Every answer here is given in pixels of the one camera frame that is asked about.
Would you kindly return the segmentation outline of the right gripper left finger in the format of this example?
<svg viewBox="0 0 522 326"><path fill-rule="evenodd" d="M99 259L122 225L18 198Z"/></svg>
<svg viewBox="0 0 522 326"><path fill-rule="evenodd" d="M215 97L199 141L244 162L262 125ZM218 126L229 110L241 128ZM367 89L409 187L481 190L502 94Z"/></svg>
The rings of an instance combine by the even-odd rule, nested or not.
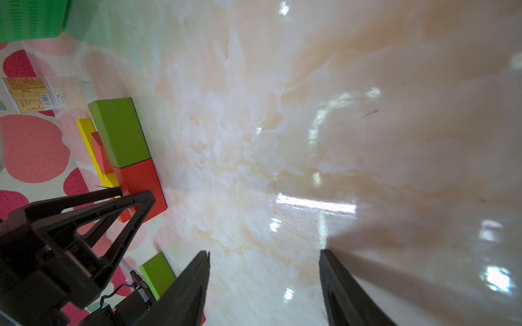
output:
<svg viewBox="0 0 522 326"><path fill-rule="evenodd" d="M210 276L210 253L200 251L137 324L200 326Z"/></svg>

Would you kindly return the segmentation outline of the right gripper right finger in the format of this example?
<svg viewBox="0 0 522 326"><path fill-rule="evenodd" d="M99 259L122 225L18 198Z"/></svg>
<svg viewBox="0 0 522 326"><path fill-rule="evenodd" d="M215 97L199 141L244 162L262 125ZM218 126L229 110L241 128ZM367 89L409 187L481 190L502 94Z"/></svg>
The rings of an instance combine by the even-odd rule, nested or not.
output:
<svg viewBox="0 0 522 326"><path fill-rule="evenodd" d="M319 278L329 325L395 326L329 249L320 252Z"/></svg>

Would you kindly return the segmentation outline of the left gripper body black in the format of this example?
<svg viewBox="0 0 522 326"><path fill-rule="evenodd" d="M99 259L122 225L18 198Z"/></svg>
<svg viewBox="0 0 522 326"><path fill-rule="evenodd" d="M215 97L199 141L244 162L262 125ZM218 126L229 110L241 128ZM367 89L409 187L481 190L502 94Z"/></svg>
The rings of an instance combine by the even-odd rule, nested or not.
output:
<svg viewBox="0 0 522 326"><path fill-rule="evenodd" d="M38 265L17 256L10 257L8 222L1 222L1 313L20 325L68 325L61 309L68 303L86 308L98 298L98 285L78 272L71 272L48 258Z"/></svg>

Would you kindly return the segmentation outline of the red block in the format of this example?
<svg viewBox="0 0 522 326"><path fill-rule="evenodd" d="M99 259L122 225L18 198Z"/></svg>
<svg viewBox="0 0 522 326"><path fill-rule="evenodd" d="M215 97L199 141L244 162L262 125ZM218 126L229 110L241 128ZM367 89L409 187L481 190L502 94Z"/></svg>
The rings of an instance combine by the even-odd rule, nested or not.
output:
<svg viewBox="0 0 522 326"><path fill-rule="evenodd" d="M113 173L114 172L113 167L111 165L111 162L109 160L109 157L107 155L107 152L102 143L99 133L93 132L91 134L91 137L92 137L92 141L93 141L95 159L96 159L96 162L99 165L102 173L106 174L106 175Z"/></svg>
<svg viewBox="0 0 522 326"><path fill-rule="evenodd" d="M167 210L163 189L151 158L124 168L113 167L113 171L124 196L145 190L150 190L154 195L156 203L145 222Z"/></svg>

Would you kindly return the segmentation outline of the green block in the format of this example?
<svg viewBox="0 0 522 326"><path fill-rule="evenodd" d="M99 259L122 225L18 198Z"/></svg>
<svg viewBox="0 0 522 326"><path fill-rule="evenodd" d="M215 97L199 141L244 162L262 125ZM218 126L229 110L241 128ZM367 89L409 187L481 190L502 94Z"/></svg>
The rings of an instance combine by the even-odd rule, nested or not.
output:
<svg viewBox="0 0 522 326"><path fill-rule="evenodd" d="M157 301L161 299L165 292L176 281L176 275L163 252L149 259L139 267L139 270Z"/></svg>
<svg viewBox="0 0 522 326"><path fill-rule="evenodd" d="M106 99L88 104L112 166L125 168L151 159L133 99Z"/></svg>

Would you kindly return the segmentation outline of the yellow block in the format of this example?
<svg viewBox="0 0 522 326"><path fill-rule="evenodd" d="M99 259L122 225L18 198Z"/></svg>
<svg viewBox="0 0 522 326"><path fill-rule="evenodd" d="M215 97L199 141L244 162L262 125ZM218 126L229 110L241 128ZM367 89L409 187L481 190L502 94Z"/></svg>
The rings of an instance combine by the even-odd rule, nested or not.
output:
<svg viewBox="0 0 522 326"><path fill-rule="evenodd" d="M96 157L95 157L94 145L93 145L93 140L92 140L92 133L95 132L94 124L92 123L92 120L90 118L79 119L76 122L76 124L77 124L78 130L80 131L84 144L88 150L88 153L92 159L92 162L95 166L95 169L97 170L98 173L100 173L101 170L100 170L100 167L99 167Z"/></svg>
<svg viewBox="0 0 522 326"><path fill-rule="evenodd" d="M118 179L114 172L104 173L98 164L95 164L95 169L103 187L118 187Z"/></svg>

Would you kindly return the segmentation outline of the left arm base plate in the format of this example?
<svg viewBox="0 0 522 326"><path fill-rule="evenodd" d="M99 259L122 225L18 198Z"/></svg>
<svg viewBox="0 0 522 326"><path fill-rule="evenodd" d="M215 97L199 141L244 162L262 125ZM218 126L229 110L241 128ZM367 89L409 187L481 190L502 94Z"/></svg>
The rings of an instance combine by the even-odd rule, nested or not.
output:
<svg viewBox="0 0 522 326"><path fill-rule="evenodd" d="M151 288L135 270L130 272L130 277L133 280L131 287L134 289L130 296L114 308L104 303L104 299L110 296L102 296L102 306L89 314L79 325L136 325L157 303L157 300Z"/></svg>

